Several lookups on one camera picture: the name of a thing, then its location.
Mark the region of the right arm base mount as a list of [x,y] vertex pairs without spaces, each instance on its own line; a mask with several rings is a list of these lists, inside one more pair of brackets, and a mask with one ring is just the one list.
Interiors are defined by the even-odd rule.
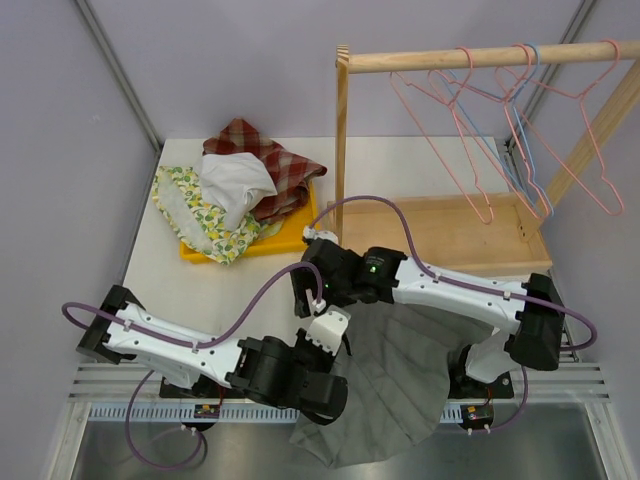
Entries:
[[449,367],[453,400],[509,400],[515,398],[510,372],[519,365],[502,347],[473,344],[464,347]]

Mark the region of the grey skirt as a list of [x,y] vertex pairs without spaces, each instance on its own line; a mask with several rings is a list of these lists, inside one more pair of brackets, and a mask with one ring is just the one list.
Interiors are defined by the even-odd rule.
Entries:
[[384,461],[428,438],[449,395],[450,368],[493,332],[426,306],[357,303],[346,311],[351,349],[333,366],[348,382],[346,407],[327,426],[300,418],[289,439],[329,468]]

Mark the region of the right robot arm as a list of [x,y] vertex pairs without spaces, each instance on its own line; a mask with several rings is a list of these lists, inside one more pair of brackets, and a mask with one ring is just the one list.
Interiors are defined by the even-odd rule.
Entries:
[[310,240],[290,275],[294,312],[320,316],[308,343],[353,400],[509,398],[514,369],[559,366],[564,311],[553,282],[499,282]]

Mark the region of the lemon print skirt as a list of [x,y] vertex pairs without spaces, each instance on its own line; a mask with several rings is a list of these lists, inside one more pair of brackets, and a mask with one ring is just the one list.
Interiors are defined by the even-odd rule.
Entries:
[[221,265],[229,265],[258,240],[262,226],[248,213],[239,226],[227,228],[227,212],[204,201],[191,167],[160,166],[151,198],[182,244]]

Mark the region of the red plaid skirt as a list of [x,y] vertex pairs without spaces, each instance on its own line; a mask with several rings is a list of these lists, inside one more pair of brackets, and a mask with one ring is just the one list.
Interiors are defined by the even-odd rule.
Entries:
[[240,117],[234,118],[217,136],[205,140],[203,153],[250,153],[264,164],[277,193],[264,197],[252,215],[266,224],[284,220],[304,207],[309,201],[311,181],[328,171],[320,163],[285,149]]

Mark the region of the white skirt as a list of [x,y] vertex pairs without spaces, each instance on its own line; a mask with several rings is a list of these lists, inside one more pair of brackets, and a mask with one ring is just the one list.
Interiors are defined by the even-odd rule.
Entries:
[[265,197],[277,194],[265,165],[254,154],[204,154],[194,166],[205,203],[224,210],[224,225],[236,230]]

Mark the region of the blue hanger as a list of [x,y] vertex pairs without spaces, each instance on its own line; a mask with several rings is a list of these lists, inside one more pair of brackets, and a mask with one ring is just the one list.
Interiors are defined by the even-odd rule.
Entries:
[[509,141],[506,141],[506,144],[501,148],[495,147],[491,149],[492,155],[498,161],[502,172],[506,174],[510,191],[519,195],[521,203],[535,219],[544,220],[554,214],[554,208],[551,206],[549,197],[536,181],[535,160],[530,159],[531,150],[528,139],[524,133],[521,116],[517,112],[518,97],[535,77],[540,67],[539,50],[531,43],[518,43],[515,44],[515,47],[520,48],[525,53],[527,66],[524,75],[516,77],[515,84],[510,88],[504,89],[501,94],[493,93],[469,82],[462,82],[451,69],[446,70],[442,83],[452,99],[463,90],[466,90],[502,106],[503,114],[507,120],[513,140],[516,146],[525,153],[524,165],[528,168],[527,183],[537,194],[537,199],[534,200],[532,198],[528,188],[519,177],[515,161],[512,159],[512,152],[509,149]]

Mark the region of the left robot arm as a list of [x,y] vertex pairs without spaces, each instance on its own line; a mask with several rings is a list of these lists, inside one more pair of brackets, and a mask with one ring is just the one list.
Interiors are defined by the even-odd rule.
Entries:
[[336,421],[348,399],[348,382],[333,373],[350,316],[329,307],[294,345],[265,336],[217,340],[147,312],[132,292],[115,285],[76,347],[99,362],[136,360],[170,384],[205,397],[216,384],[262,405],[294,409],[321,426]]

